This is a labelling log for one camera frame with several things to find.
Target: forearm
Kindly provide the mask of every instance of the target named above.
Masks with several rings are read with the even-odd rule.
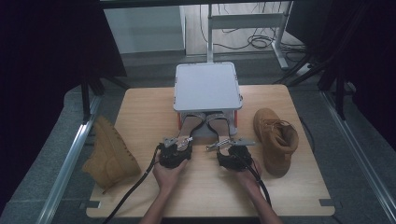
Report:
[[[272,207],[262,196],[260,188],[247,188],[247,195],[257,210],[261,224],[282,223],[282,220],[280,220],[279,216],[274,212]]]
[[[171,194],[172,190],[170,189],[160,190],[156,199],[146,214],[142,217],[139,224],[161,223],[161,220],[163,219],[163,210]]]

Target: white plastic lid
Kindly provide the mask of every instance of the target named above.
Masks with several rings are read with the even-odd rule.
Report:
[[[177,66],[174,101],[177,112],[237,110],[242,103],[233,63]]]

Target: tan suede boot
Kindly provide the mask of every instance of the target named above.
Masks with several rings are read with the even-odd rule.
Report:
[[[270,108],[258,110],[253,125],[262,142],[265,169],[277,177],[285,175],[290,168],[291,154],[299,142],[296,130]]]
[[[89,173],[104,193],[121,180],[140,174],[140,167],[114,126],[100,116],[93,124],[93,152],[82,170]]]

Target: black curtain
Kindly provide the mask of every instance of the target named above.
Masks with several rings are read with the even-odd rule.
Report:
[[[1,2],[1,210],[47,140],[65,93],[82,76],[125,76],[97,2]]]
[[[396,149],[395,1],[374,1],[346,48],[346,79],[353,101]]]

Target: wooden table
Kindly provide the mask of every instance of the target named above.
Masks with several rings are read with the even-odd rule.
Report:
[[[262,107],[272,108],[281,119],[296,128],[300,144],[292,155],[288,173],[275,178],[263,168],[262,180],[279,216],[331,216],[333,206],[321,206],[319,200],[330,200],[317,162],[303,127],[283,85],[240,86],[244,97],[238,110],[238,134],[256,141],[248,147],[262,168],[262,144],[253,130],[253,116]],[[177,113],[173,109],[174,88],[130,89],[125,93],[115,127],[136,157],[142,172],[146,171],[154,148],[165,136],[177,136]],[[165,217],[255,217],[256,211],[234,177],[219,167],[216,151],[206,145],[215,138],[195,138],[191,161],[183,172],[175,194],[164,212]],[[130,178],[105,195],[95,186],[91,200],[99,208],[87,208],[89,217],[107,217],[125,192],[137,181]],[[153,174],[124,203],[117,217],[142,217],[158,193]]]

